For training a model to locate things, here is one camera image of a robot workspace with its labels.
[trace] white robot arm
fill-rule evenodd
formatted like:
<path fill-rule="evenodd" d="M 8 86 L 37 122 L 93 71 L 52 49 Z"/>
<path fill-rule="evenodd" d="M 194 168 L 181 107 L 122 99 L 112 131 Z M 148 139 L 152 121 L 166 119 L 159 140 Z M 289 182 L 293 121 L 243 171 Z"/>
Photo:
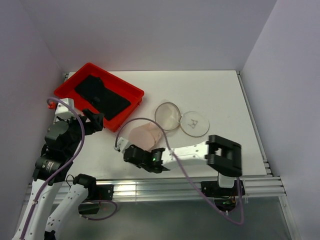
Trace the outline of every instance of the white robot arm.
<path fill-rule="evenodd" d="M 218 172 L 220 188 L 231 189 L 235 179 L 242 176 L 241 145 L 217 135 L 210 135 L 208 141 L 180 148 L 157 148 L 145 151 L 123 137 L 120 137 L 115 150 L 123 154 L 123 160 L 150 173 L 162 173 L 183 166 L 208 165 Z"/>
<path fill-rule="evenodd" d="M 25 214 L 19 225 L 18 231 L 12 240 L 20 240 L 22 229 L 26 223 L 27 215 L 31 206 L 34 204 L 34 196 L 43 180 L 33 181 L 31 198 L 28 202 Z M 26 231 L 25 240 L 59 240 L 62 229 L 70 216 L 78 210 L 78 206 L 86 199 L 94 198 L 97 194 L 96 179 L 92 176 L 79 174 L 75 177 L 73 185 L 62 202 L 50 215 L 56 195 L 62 186 L 62 182 L 54 183 L 52 186 L 46 186 L 35 207 L 30 225 Z"/>

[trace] black cloth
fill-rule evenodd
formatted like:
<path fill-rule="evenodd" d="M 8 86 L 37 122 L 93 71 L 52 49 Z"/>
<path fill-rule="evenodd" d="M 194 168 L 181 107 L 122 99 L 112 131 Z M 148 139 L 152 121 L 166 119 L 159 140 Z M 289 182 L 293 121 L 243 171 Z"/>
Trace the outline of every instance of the black cloth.
<path fill-rule="evenodd" d="M 89 75 L 74 89 L 108 121 L 131 105 L 130 101 L 106 88 L 100 77 Z"/>

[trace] red tray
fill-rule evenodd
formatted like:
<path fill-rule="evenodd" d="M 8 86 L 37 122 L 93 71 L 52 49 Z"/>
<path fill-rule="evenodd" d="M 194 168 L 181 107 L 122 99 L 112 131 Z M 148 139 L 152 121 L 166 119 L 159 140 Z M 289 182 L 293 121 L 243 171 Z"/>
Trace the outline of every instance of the red tray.
<path fill-rule="evenodd" d="M 138 107 L 142 101 L 145 92 L 141 89 L 131 85 L 130 83 L 112 75 L 111 73 L 101 69 L 100 67 L 87 63 L 80 68 L 73 76 L 71 76 L 65 83 L 59 86 L 54 94 L 59 98 L 71 98 L 74 100 L 74 106 L 79 109 L 90 109 L 93 113 L 98 111 L 79 94 L 76 93 L 75 87 L 86 79 L 89 75 L 99 77 L 104 83 L 104 86 L 109 90 L 119 94 L 125 99 L 129 100 L 131 105 L 119 113 L 110 121 L 103 119 L 103 126 L 116 132 L 117 129 L 124 123 L 129 115 Z"/>

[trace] plastic dish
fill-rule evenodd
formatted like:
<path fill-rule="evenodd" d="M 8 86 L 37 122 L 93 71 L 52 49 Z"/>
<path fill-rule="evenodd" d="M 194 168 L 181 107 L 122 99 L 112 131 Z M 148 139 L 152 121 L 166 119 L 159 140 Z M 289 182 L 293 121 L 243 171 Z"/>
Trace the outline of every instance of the plastic dish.
<path fill-rule="evenodd" d="M 111 73 L 101 69 L 100 67 L 87 63 L 80 68 L 73 76 L 71 76 L 65 83 L 59 86 L 54 94 L 59 98 L 71 98 L 74 100 L 74 106 L 79 109 L 90 109 L 93 113 L 98 111 L 79 94 L 76 93 L 75 87 L 81 83 L 89 75 L 99 77 L 103 81 L 103 84 L 109 90 L 119 94 L 125 99 L 129 100 L 131 105 L 120 112 L 110 121 L 103 119 L 103 126 L 110 129 L 112 132 L 116 132 L 117 129 L 124 123 L 129 115 L 139 106 L 142 102 L 142 98 L 145 92 L 132 84 L 112 75 Z"/>
<path fill-rule="evenodd" d="M 166 131 L 171 131 L 180 125 L 180 110 L 172 102 L 164 102 L 157 107 L 154 120 Z"/>

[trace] clear petri dish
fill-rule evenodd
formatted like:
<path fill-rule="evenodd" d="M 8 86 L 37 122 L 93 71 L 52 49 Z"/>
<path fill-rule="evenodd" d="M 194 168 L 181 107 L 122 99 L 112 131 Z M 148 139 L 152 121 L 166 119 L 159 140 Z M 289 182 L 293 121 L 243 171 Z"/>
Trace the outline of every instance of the clear petri dish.
<path fill-rule="evenodd" d="M 162 103 L 154 113 L 154 120 L 166 131 L 171 131 L 179 127 L 180 119 L 180 110 L 172 102 Z"/>
<path fill-rule="evenodd" d="M 180 118 L 181 129 L 192 137 L 202 137 L 210 128 L 207 118 L 196 111 L 188 111 Z"/>

